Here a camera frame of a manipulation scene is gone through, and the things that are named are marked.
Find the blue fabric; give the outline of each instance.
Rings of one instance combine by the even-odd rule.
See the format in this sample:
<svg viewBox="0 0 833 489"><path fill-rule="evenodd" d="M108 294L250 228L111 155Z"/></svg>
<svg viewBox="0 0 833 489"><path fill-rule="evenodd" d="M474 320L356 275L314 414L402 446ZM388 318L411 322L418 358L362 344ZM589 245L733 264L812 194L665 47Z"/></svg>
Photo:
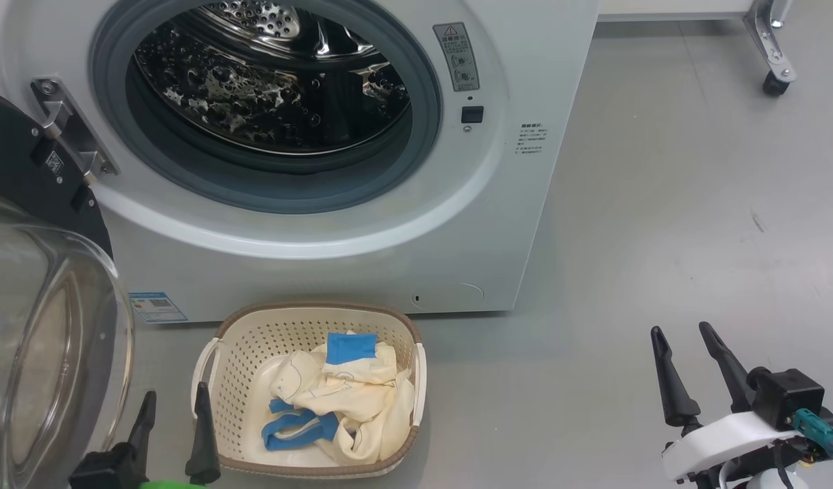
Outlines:
<svg viewBox="0 0 833 489"><path fill-rule="evenodd" d="M262 428L262 442L267 450L286 450L310 445L323 437L332 441L338 430L338 417L333 412L319 416L310 409L296 410L283 400L274 399L268 404L273 414L280 417ZM296 428L292 433L281 434L287 428Z"/></svg>
<svg viewBox="0 0 833 489"><path fill-rule="evenodd" d="M326 363L341 365L353 360L376 358L376 334L341 334L330 332L326 340Z"/></svg>
<svg viewBox="0 0 833 489"><path fill-rule="evenodd" d="M296 411L291 403L286 403L283 399L271 399L271 402L268 403L268 409L271 411L271 414L278 414L278 412L284 411Z"/></svg>

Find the cloth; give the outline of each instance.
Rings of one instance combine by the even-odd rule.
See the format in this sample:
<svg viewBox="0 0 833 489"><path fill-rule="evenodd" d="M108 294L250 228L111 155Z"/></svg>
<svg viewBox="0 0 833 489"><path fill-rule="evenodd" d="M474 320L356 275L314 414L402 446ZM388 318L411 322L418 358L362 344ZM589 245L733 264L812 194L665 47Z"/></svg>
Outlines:
<svg viewBox="0 0 833 489"><path fill-rule="evenodd" d="M327 343L293 352L277 368L270 409L280 418L262 431L267 448L310 439L343 466L372 464L404 445L416 396L410 370L397 372L395 348L385 342L368 348L363 338L345 338L359 336L331 333ZM332 362L330 349L338 350Z"/></svg>
<svg viewBox="0 0 833 489"><path fill-rule="evenodd" d="M333 440L318 439L317 445L339 465L373 464L398 452L410 433L414 386L409 377L409 369L397 375L397 388L387 393L375 418L360 423L344 417Z"/></svg>
<svg viewBox="0 0 833 489"><path fill-rule="evenodd" d="M296 396L317 387L320 383L323 372L320 364L317 364L317 359L308 352L293 352L274 371L268 390L278 399L292 403Z"/></svg>
<svg viewBox="0 0 833 489"><path fill-rule="evenodd" d="M326 338L326 363L341 365L354 360L373 359L375 344L376 334L330 332Z"/></svg>
<svg viewBox="0 0 833 489"><path fill-rule="evenodd" d="M324 375L320 353L325 352L318 350L291 353L274 372L268 387L272 396L318 416L338 412L364 423L379 414L387 393L395 388Z"/></svg>
<svg viewBox="0 0 833 489"><path fill-rule="evenodd" d="M326 353L327 349L335 348L336 346L332 341L333 334L337 333L330 333L327 344L321 344L312 350L312 352L318 354ZM348 331L346 335L338 334L339 338L359 336L373 336L377 338L376 335L357 335L353 331ZM398 373L398 367L395 364L395 360L397 360L395 358L395 348L381 341L371 346L370 356L366 352L362 354L364 355L363 358L336 363L338 360L330 360L333 358L333 355L332 351L329 350L322 372L323 374L333 375L338 378L346 378L346 380L356 380L368 384L386 384L395 380L395 375Z"/></svg>
<svg viewBox="0 0 833 489"><path fill-rule="evenodd" d="M299 448L318 439L332 440L338 430L335 414L318 417L309 409L298 410L280 399L272 400L268 408L279 416L262 428L262 442L267 450Z"/></svg>

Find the basket handle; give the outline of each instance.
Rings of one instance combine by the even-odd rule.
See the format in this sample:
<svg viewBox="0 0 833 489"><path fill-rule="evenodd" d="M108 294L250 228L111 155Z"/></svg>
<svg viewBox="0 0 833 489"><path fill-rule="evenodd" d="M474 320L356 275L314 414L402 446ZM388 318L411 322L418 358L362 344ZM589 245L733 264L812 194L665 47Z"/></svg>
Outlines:
<svg viewBox="0 0 833 489"><path fill-rule="evenodd" d="M196 405L196 386L202 381L202 373L205 372L205 368L208 366L208 358L211 356L211 353L217 350L218 344L220 344L220 338L211 338L211 341L208 341L208 344L202 348L202 353L199 354L199 359L196 360L196 367L193 369L193 383L190 384L190 412L193 413L193 421L198 420L196 412L194 412L194 406ZM208 381L209 397L211 397L211 386L214 384L214 375L217 373L217 363L219 360L220 356L215 355L214 365L211 366L211 377Z"/></svg>
<svg viewBox="0 0 833 489"><path fill-rule="evenodd" d="M416 353L416 358L414 359L414 364L416 364L416 375L414 376L414 387L416 387L416 396L414 396L414 427L419 427L419 424L423 421L423 409L425 409L425 390L426 384L428 381L426 372L426 359L425 359L425 348L423 348L422 343L417 343L414 345L414 353Z"/></svg>

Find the laundry basket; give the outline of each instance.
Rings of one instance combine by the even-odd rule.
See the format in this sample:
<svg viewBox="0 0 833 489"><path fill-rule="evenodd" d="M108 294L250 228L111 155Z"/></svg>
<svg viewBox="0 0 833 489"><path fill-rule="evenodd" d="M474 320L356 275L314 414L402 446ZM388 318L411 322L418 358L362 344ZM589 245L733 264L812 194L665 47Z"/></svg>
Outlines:
<svg viewBox="0 0 833 489"><path fill-rule="evenodd" d="M416 396L407 441L389 458L349 467L336 465L315 443L268 451L261 432L270 420L268 383L274 369L286 355L325 343L329 332L346 331L376 334L378 341L395 348L399 371L411 369ZM226 319L202 350L193 372L190 411L196 384L206 380L222 467L308 479L375 477L398 467L417 438L425 405L425 364L419 332L404 314L354 304L252 306Z"/></svg>

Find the green part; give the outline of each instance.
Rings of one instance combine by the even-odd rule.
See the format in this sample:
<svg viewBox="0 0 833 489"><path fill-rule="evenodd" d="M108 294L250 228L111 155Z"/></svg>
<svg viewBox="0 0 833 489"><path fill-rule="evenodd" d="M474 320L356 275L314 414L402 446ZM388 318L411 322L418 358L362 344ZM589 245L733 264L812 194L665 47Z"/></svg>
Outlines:
<svg viewBox="0 0 833 489"><path fill-rule="evenodd" d="M822 448L827 448L833 441L833 428L808 409L798 409L795 412L794 429Z"/></svg>
<svg viewBox="0 0 833 489"><path fill-rule="evenodd" d="M194 486L185 482L174 482L172 480L152 480L139 486L139 489L205 489L205 486Z"/></svg>

